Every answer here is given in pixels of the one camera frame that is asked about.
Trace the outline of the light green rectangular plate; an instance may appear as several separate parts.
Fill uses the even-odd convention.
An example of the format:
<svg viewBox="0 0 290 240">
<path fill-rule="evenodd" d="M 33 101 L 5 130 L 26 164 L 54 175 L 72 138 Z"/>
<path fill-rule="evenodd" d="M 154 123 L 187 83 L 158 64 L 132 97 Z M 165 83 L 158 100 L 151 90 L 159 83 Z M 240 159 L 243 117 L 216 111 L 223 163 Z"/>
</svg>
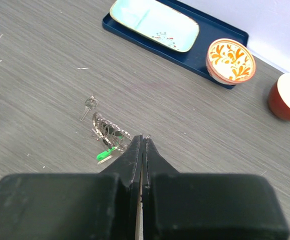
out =
<svg viewBox="0 0 290 240">
<path fill-rule="evenodd" d="M 157 0 L 117 0 L 109 14 L 133 32 L 180 53 L 192 48 L 200 32 L 195 20 Z"/>
</svg>

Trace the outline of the dark blue tray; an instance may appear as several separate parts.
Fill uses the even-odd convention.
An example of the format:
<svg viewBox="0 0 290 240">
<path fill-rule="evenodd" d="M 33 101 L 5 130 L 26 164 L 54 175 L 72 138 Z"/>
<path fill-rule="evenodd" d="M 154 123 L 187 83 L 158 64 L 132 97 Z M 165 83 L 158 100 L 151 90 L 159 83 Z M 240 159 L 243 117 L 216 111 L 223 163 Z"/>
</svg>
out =
<svg viewBox="0 0 290 240">
<path fill-rule="evenodd" d="M 214 83 L 206 65 L 210 44 L 232 39 L 246 46 L 249 39 L 247 32 L 178 0 L 117 0 L 102 26 Z"/>
</svg>

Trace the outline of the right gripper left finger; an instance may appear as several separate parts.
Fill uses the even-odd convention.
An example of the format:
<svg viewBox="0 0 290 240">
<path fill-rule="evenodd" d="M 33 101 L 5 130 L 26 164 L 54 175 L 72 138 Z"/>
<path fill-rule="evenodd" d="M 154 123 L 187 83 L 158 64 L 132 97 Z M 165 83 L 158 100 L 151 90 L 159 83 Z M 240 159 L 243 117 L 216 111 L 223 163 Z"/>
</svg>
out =
<svg viewBox="0 0 290 240">
<path fill-rule="evenodd" d="M 100 173 L 15 173 L 0 180 L 0 240 L 136 240 L 144 140 Z"/>
</svg>

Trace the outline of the silver key with ring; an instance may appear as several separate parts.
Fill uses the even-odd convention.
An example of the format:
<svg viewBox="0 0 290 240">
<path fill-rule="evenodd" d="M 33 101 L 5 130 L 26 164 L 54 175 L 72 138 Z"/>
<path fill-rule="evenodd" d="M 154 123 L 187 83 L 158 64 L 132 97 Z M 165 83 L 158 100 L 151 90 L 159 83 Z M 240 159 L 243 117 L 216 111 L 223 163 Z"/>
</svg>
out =
<svg viewBox="0 0 290 240">
<path fill-rule="evenodd" d="M 83 121 L 91 109 L 95 109 L 99 104 L 99 100 L 95 96 L 88 97 L 84 102 L 84 111 L 80 117 L 80 121 Z"/>
</svg>

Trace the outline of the metal key organizer with rings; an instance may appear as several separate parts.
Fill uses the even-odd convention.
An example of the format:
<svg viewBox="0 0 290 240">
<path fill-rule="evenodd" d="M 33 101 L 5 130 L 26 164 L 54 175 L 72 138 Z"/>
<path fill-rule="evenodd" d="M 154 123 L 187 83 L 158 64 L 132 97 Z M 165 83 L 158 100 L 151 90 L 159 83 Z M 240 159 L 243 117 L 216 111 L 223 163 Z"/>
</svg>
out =
<svg viewBox="0 0 290 240">
<path fill-rule="evenodd" d="M 112 158 L 112 153 L 118 151 L 123 153 L 132 141 L 131 135 L 117 124 L 103 118 L 95 112 L 92 116 L 93 137 L 102 142 L 106 149 L 96 156 L 97 164 L 102 164 Z"/>
</svg>

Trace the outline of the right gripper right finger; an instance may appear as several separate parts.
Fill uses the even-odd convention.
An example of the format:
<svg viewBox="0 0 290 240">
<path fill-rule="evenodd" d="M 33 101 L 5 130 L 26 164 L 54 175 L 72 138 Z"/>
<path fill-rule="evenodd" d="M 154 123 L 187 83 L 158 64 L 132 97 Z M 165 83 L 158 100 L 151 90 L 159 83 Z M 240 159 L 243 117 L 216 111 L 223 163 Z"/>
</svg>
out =
<svg viewBox="0 0 290 240">
<path fill-rule="evenodd" d="M 142 207 L 146 240 L 287 240 L 290 227 L 263 176 L 181 173 L 143 142 Z"/>
</svg>

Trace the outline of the orange patterned small bowl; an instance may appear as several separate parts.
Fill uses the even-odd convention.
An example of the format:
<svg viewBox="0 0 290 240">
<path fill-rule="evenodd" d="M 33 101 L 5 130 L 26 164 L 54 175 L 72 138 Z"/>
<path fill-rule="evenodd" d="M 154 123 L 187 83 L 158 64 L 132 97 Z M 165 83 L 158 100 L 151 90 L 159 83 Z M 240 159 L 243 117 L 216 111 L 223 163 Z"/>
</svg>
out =
<svg viewBox="0 0 290 240">
<path fill-rule="evenodd" d="M 209 75 L 227 86 L 247 82 L 256 72 L 256 62 L 251 52 L 229 38 L 217 39 L 209 45 L 205 63 Z"/>
</svg>

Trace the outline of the red cup white inside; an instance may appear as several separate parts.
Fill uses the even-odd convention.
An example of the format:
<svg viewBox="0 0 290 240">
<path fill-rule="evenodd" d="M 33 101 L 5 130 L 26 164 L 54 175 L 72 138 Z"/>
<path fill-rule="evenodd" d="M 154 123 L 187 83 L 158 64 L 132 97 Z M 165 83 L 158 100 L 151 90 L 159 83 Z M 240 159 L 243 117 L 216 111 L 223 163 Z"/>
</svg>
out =
<svg viewBox="0 0 290 240">
<path fill-rule="evenodd" d="M 282 74 L 268 94 L 268 107 L 279 119 L 290 122 L 290 73 Z"/>
</svg>

